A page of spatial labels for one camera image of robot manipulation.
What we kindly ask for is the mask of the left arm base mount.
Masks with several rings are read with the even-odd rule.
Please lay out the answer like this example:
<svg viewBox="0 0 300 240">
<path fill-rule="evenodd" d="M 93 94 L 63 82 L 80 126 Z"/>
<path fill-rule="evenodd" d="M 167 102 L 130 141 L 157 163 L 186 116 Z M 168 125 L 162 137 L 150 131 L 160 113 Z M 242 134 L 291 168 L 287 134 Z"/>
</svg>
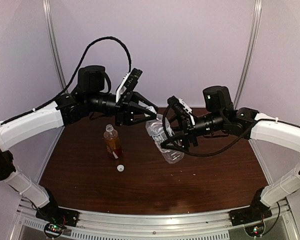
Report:
<svg viewBox="0 0 300 240">
<path fill-rule="evenodd" d="M 79 212 L 59 207 L 52 192 L 47 191 L 49 202 L 44 207 L 37 207 L 32 204 L 32 208 L 36 210 L 36 217 L 45 220 L 47 223 L 43 227 L 43 233 L 49 239 L 60 237 L 67 227 L 76 227 L 79 217 Z"/>
</svg>

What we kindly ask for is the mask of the white water bottle cap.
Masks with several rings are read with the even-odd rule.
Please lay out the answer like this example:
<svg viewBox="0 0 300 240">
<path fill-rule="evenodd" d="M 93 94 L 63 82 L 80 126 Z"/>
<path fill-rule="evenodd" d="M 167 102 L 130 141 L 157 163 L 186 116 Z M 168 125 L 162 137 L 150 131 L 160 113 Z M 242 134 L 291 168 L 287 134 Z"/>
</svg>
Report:
<svg viewBox="0 0 300 240">
<path fill-rule="evenodd" d="M 157 111 L 155 110 L 155 108 L 153 106 L 148 106 L 146 109 L 149 110 L 149 111 L 151 111 L 154 114 L 157 113 Z"/>
</svg>

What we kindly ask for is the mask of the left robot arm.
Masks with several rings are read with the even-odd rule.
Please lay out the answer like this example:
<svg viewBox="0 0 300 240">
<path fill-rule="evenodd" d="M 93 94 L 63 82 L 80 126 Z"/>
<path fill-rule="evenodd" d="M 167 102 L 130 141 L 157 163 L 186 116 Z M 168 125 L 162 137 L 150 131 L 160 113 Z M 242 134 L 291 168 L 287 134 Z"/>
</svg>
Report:
<svg viewBox="0 0 300 240">
<path fill-rule="evenodd" d="M 77 85 L 71 93 L 62 94 L 46 106 L 11 121 L 0 121 L 0 181 L 42 209 L 51 222 L 59 221 L 62 211 L 53 195 L 14 165 L 10 148 L 43 132 L 74 124 L 91 113 L 114 117 L 116 126 L 132 126 L 155 119 L 158 107 L 134 90 L 142 73 L 136 68 L 129 71 L 111 94 L 103 91 L 105 85 L 111 85 L 104 66 L 80 68 Z"/>
</svg>

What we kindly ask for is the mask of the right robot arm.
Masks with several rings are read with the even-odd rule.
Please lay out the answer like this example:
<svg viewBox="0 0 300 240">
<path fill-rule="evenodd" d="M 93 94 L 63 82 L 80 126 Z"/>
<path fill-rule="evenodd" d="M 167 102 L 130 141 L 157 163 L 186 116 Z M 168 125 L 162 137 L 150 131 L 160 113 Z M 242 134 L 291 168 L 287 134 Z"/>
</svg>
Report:
<svg viewBox="0 0 300 240">
<path fill-rule="evenodd" d="M 200 153 L 199 157 L 212 157 L 231 148 L 241 139 L 269 142 L 300 153 L 300 125 L 270 117 L 258 110 L 242 107 L 236 110 L 226 86 L 211 86 L 203 91 L 207 114 L 195 116 L 192 109 L 175 96 L 170 97 L 164 115 L 173 110 L 171 121 L 177 121 L 175 134 L 164 129 L 167 139 L 160 146 L 167 150 L 176 150 L 189 156 L 196 156 L 189 147 L 198 145 L 197 138 L 214 138 L 221 131 L 225 137 L 236 139 L 224 148 L 212 153 Z M 276 202 L 300 189 L 300 162 L 276 182 L 258 190 L 246 210 L 249 220 L 258 220 Z"/>
</svg>

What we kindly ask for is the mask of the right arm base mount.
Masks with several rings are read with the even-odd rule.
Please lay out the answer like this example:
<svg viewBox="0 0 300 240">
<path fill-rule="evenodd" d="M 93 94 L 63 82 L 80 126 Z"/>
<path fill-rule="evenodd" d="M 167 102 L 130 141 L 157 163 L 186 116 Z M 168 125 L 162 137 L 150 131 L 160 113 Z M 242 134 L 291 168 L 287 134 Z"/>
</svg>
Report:
<svg viewBox="0 0 300 240">
<path fill-rule="evenodd" d="M 249 237 L 261 237 L 266 230 L 264 220 L 273 214 L 269 206 L 261 202 L 261 193 L 264 188 L 256 191 L 248 207 L 231 210 L 229 217 L 232 226 L 245 225 L 245 232 Z"/>
</svg>

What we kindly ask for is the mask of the clear water bottle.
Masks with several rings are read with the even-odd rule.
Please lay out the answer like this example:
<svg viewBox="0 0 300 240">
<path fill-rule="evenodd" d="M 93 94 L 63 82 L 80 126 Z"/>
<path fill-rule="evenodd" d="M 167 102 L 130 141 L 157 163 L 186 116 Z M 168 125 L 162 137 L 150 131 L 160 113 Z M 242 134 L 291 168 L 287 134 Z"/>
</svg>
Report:
<svg viewBox="0 0 300 240">
<path fill-rule="evenodd" d="M 145 124 L 145 129 L 153 140 L 157 149 L 161 152 L 163 158 L 169 164 L 175 164 L 184 158 L 185 154 L 183 152 L 161 147 L 161 143 L 168 139 L 164 132 L 162 114 L 157 114 L 156 119 L 147 121 Z"/>
</svg>

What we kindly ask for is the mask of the brown tea bottle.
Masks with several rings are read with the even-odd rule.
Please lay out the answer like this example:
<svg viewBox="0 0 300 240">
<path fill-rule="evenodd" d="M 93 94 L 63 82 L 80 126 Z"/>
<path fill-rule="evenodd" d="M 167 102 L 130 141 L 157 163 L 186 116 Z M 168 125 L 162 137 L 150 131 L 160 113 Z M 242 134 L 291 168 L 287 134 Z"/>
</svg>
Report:
<svg viewBox="0 0 300 240">
<path fill-rule="evenodd" d="M 108 124 L 105 127 L 103 138 L 108 156 L 111 159 L 119 159 L 123 155 L 123 149 L 118 131 L 111 124 Z"/>
</svg>

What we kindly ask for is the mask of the white tea bottle cap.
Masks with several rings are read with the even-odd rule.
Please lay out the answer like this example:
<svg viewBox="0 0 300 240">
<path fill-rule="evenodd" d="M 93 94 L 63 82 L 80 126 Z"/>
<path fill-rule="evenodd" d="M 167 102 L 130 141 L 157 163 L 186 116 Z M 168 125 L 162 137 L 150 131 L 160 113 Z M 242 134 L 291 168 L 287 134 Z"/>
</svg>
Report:
<svg viewBox="0 0 300 240">
<path fill-rule="evenodd" d="M 123 172 L 125 170 L 125 166 L 123 164 L 119 164 L 116 168 L 118 172 Z"/>
</svg>

